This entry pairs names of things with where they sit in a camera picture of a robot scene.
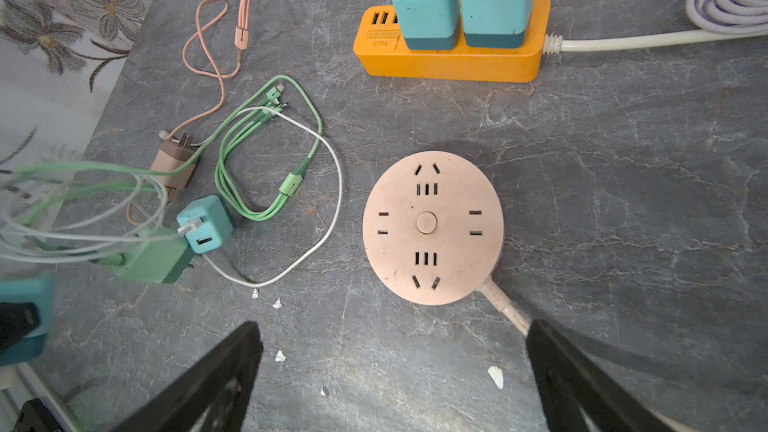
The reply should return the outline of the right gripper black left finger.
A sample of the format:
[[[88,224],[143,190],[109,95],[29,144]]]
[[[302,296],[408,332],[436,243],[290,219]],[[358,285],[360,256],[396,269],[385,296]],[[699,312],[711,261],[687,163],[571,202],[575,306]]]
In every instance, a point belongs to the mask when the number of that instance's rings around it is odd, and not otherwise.
[[[264,346],[246,321],[171,385],[126,418],[117,431],[240,431]]]

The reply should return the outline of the light green charger adapter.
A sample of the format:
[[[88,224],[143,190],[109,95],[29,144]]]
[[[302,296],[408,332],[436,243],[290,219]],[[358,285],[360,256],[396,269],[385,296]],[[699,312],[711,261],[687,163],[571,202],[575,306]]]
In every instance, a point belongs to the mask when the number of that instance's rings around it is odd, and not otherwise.
[[[117,277],[149,284],[172,284],[190,265],[195,252],[176,229],[160,227],[138,234],[144,242],[126,252],[94,260]]]

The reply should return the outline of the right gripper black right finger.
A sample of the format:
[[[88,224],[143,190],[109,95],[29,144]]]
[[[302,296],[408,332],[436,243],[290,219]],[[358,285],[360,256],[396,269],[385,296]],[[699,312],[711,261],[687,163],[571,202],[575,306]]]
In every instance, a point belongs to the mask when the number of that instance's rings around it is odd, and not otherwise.
[[[545,320],[531,323],[526,349],[551,431],[676,431],[643,406]]]

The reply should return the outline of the round pink power socket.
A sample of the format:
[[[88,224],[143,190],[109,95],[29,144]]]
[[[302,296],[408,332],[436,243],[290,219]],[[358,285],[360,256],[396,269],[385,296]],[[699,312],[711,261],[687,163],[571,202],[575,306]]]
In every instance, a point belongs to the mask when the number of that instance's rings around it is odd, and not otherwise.
[[[456,154],[426,151],[389,167],[363,214],[364,249],[399,297],[438,306],[472,294],[502,254],[504,217],[486,175]]]

